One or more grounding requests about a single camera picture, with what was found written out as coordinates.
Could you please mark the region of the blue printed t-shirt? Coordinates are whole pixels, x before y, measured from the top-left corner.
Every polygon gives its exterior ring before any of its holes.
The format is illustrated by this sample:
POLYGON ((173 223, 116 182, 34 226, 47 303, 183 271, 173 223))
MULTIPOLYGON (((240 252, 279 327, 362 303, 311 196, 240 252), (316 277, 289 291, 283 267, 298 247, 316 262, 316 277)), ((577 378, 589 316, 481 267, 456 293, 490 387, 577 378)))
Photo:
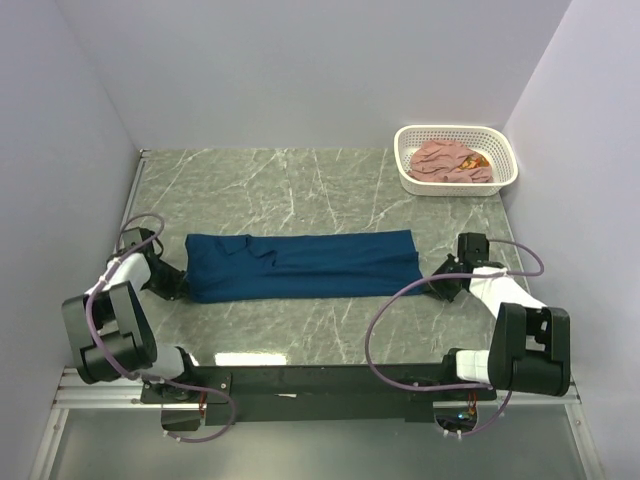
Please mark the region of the blue printed t-shirt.
POLYGON ((201 304, 391 296, 422 278, 409 230, 272 237, 189 234, 185 248, 189 298, 201 304))

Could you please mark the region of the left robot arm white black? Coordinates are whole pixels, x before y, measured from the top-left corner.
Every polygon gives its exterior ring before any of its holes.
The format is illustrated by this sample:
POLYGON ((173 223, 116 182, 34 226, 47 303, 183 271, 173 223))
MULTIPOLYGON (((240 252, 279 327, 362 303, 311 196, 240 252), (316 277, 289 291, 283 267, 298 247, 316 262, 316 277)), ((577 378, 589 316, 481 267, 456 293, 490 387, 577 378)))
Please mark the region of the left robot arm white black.
POLYGON ((89 385, 121 378, 164 381, 173 399, 189 401, 200 388, 193 359, 181 347, 156 341, 139 299, 143 290, 163 300, 182 299, 185 273, 156 255, 116 256, 93 287, 63 302, 74 366, 89 385))

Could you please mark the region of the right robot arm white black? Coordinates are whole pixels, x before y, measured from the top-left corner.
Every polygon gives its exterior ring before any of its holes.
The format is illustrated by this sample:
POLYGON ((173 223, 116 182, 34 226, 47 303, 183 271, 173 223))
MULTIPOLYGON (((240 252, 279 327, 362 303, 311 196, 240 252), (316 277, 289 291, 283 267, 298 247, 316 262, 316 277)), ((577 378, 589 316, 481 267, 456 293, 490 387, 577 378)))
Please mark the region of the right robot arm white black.
POLYGON ((556 397, 567 393, 571 355, 565 310, 532 297, 498 263, 448 255, 435 273, 447 277, 428 283, 427 294, 451 302, 465 290, 495 318, 487 350, 453 351, 454 365, 438 377, 444 395, 460 399, 474 383, 556 397))

